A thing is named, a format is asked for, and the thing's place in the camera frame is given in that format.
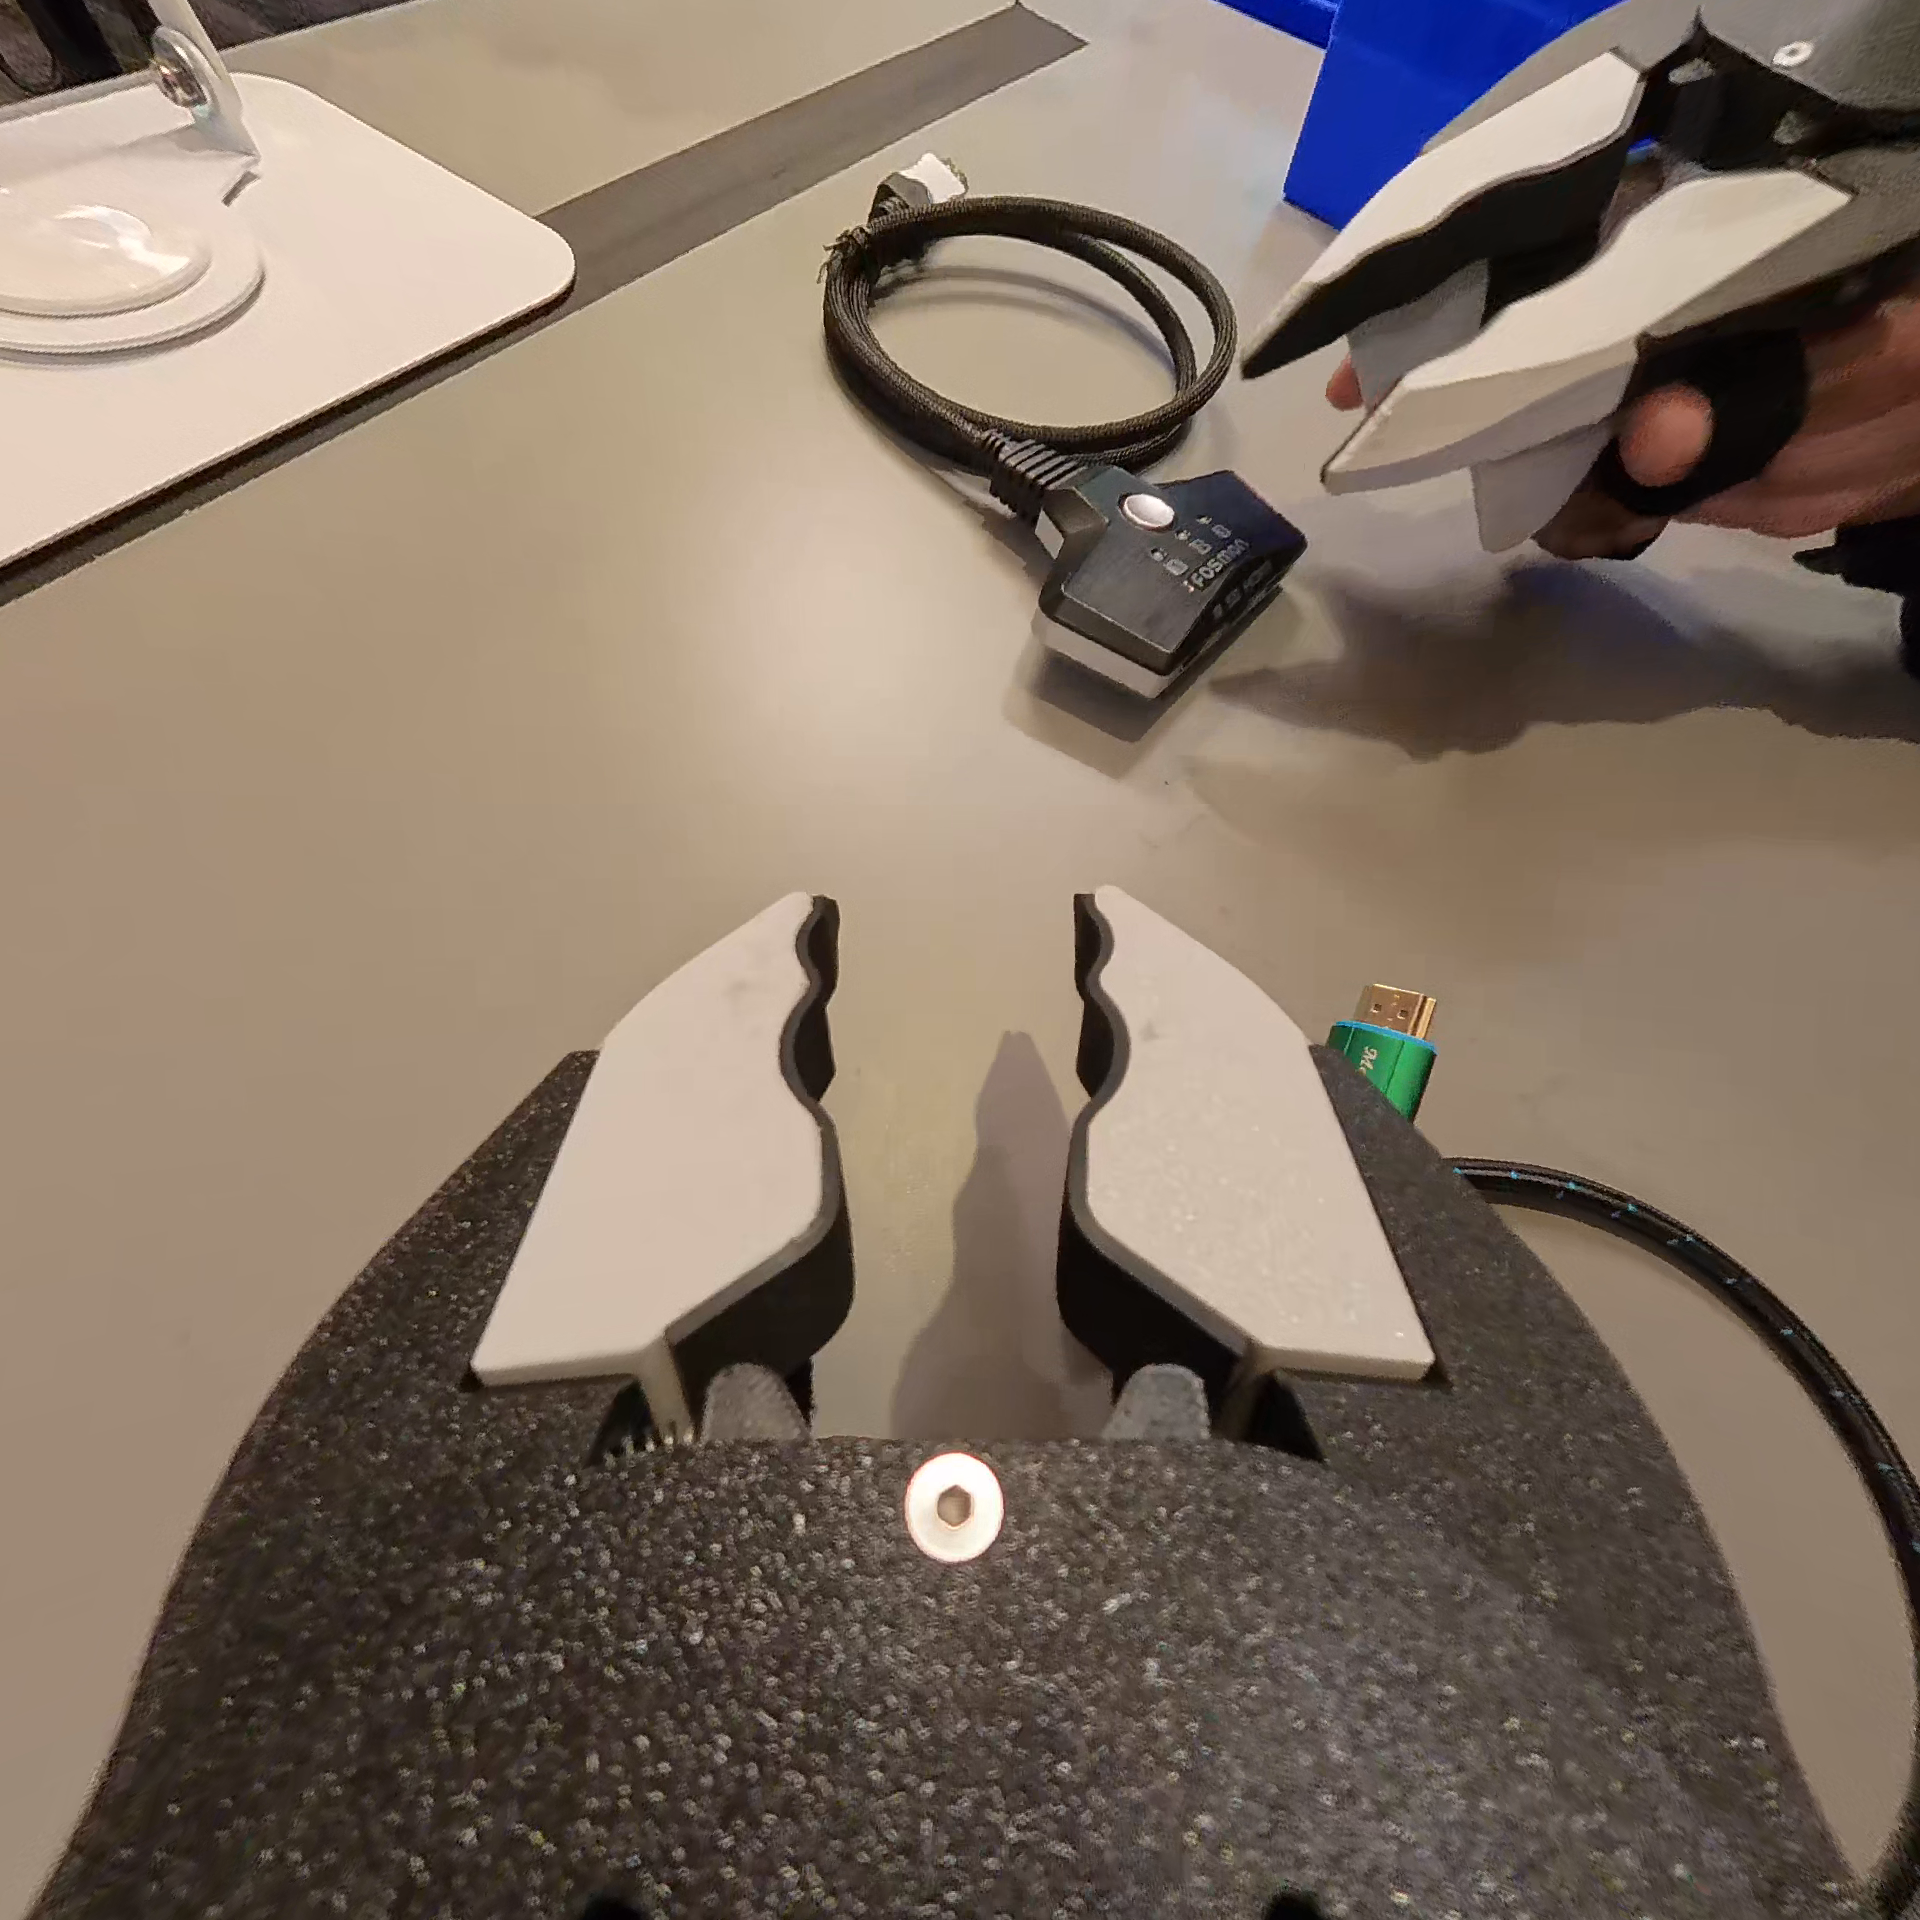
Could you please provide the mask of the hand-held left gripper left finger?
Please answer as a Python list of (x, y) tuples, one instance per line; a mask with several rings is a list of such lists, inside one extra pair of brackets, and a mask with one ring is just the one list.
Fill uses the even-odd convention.
[(665, 1446), (808, 1438), (852, 1314), (835, 984), (841, 906), (785, 891), (607, 1024), (472, 1381), (623, 1381)]

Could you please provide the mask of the person's right hand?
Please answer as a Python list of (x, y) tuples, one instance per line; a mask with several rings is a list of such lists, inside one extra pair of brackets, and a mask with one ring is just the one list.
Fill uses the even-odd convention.
[[(1920, 284), (1910, 275), (1846, 327), (1807, 330), (1807, 371), (1810, 400), (1802, 434), (1760, 478), (1698, 499), (1682, 526), (1807, 542), (1920, 506)], [(1714, 403), (1693, 389), (1640, 392), (1619, 425), (1619, 462), (1651, 488), (1682, 485), (1711, 439)], [(1658, 532), (1658, 511), (1630, 511), (1583, 485), (1535, 542), (1556, 563), (1624, 563)]]

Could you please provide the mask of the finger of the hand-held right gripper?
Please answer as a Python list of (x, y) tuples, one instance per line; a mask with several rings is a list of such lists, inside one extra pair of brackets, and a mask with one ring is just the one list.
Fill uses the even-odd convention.
[(1474, 478), (1478, 542), (1513, 551), (1587, 485), (1637, 389), (1760, 357), (1856, 204), (1826, 176), (1693, 176), (1562, 284), (1408, 371), (1329, 462), (1329, 495)]
[(1245, 375), (1349, 341), (1364, 403), (1494, 347), (1494, 275), (1602, 230), (1658, 52), (1602, 47), (1389, 176), (1248, 341)]

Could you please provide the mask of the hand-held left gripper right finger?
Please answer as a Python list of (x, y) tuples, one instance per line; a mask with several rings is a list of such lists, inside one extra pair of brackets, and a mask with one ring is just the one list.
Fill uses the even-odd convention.
[(1296, 1381), (1436, 1388), (1436, 1349), (1303, 1024), (1120, 885), (1077, 891), (1057, 1314), (1115, 1413), (1310, 1446)]

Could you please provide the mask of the black switch box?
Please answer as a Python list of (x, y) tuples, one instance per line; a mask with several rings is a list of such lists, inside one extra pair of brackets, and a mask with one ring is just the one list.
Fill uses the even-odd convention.
[(1227, 654), (1310, 551), (1239, 473), (1147, 485), (1120, 467), (1046, 488), (1041, 542), (1030, 639), (1132, 699)]

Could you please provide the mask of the white desk lamp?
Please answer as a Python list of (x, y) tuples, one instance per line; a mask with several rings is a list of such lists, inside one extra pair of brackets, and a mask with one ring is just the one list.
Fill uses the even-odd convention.
[(145, 75), (7, 108), (7, 566), (572, 288), (537, 219), (153, 14)]

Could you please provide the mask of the blue plastic bin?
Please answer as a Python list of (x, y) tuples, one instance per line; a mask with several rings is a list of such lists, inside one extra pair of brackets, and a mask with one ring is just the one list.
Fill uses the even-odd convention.
[(1340, 0), (1288, 204), (1340, 230), (1433, 136), (1602, 0)]

